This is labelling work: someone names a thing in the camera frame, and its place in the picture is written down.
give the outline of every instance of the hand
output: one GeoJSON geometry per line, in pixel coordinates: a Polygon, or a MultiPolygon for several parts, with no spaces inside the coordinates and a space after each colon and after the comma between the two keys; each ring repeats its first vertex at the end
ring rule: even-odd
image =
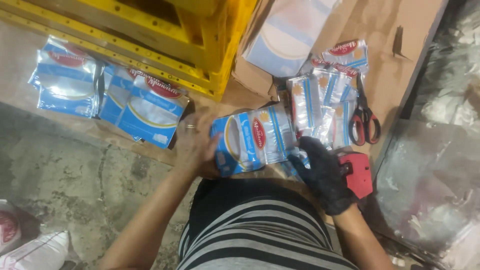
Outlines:
{"type": "Polygon", "coordinates": [[[220,138],[210,138],[210,128],[216,116],[207,108],[200,108],[183,119],[177,127],[177,158],[175,167],[198,175],[204,162],[211,161],[220,138]]]}
{"type": "Polygon", "coordinates": [[[305,168],[303,162],[293,155],[288,156],[300,178],[320,199],[322,208],[330,216],[347,210],[355,199],[355,194],[342,180],[336,156],[328,153],[320,140],[301,137],[299,147],[307,152],[311,169],[305,168]]]}

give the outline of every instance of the person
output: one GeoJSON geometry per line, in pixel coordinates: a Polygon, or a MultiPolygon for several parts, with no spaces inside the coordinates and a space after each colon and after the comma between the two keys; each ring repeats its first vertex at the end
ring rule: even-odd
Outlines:
{"type": "MultiPolygon", "coordinates": [[[[168,221],[204,162],[214,158],[221,136],[209,136],[214,119],[200,110],[179,123],[175,166],[107,250],[101,270],[152,267],[168,221]]],[[[343,184],[336,158],[316,139],[299,142],[311,169],[288,158],[333,217],[349,260],[333,252],[325,224],[300,194],[262,179],[203,179],[180,239],[177,269],[393,269],[343,184]]]]}

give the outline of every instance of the red and black scissors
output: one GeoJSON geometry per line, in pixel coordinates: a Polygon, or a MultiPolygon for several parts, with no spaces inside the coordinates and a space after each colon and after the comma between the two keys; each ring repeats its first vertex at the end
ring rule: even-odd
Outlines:
{"type": "Polygon", "coordinates": [[[357,76],[357,90],[359,92],[357,107],[348,125],[348,133],[355,145],[362,146],[365,142],[373,145],[378,143],[380,139],[381,126],[380,121],[368,107],[367,96],[365,95],[360,73],[357,76]],[[356,137],[354,136],[354,129],[357,130],[356,137]]]}

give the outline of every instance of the red labeler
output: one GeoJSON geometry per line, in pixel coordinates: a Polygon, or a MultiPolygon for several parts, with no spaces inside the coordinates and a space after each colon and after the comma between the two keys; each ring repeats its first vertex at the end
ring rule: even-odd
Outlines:
{"type": "Polygon", "coordinates": [[[372,173],[367,155],[358,152],[339,153],[338,162],[348,188],[359,199],[373,192],[372,173]]]}

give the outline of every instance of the yellow plastic crate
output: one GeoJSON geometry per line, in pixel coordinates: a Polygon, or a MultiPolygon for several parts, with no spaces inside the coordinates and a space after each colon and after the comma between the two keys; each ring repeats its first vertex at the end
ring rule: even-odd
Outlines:
{"type": "Polygon", "coordinates": [[[12,21],[12,18],[15,17],[15,23],[17,24],[30,28],[35,25],[36,31],[40,30],[45,34],[59,35],[59,37],[81,47],[96,51],[160,79],[178,84],[187,90],[196,91],[213,100],[220,101],[227,85],[238,42],[256,2],[256,0],[244,1],[250,3],[250,5],[242,5],[240,10],[244,12],[233,15],[237,19],[232,24],[231,33],[229,33],[231,40],[228,42],[221,67],[217,72],[189,66],[174,57],[166,56],[146,46],[139,46],[127,40],[128,38],[109,34],[29,2],[0,0],[0,9],[4,11],[2,13],[3,19],[12,21]]]}

